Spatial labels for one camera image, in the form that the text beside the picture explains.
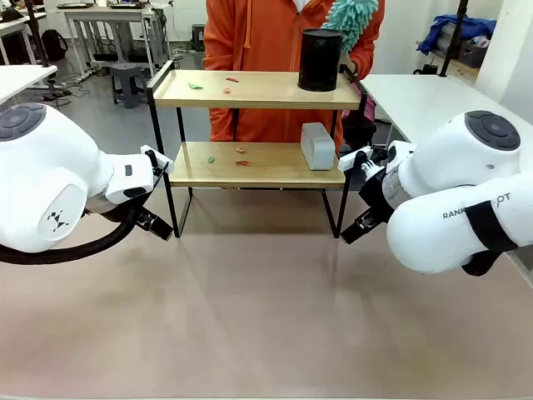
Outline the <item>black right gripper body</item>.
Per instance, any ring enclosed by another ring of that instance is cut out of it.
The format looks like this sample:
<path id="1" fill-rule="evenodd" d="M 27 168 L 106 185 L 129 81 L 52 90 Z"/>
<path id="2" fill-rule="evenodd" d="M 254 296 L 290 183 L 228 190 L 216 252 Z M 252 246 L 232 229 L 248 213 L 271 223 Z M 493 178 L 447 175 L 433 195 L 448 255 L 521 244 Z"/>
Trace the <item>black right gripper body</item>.
<path id="1" fill-rule="evenodd" d="M 383 180 L 386 177 L 384 167 L 378 167 L 372 160 L 367 160 L 361 165 L 361 170 L 366 175 L 364 185 L 359 196 L 368 206 L 362 214 L 363 220 L 368 223 L 388 223 L 394 209 L 387 202 L 383 194 Z"/>

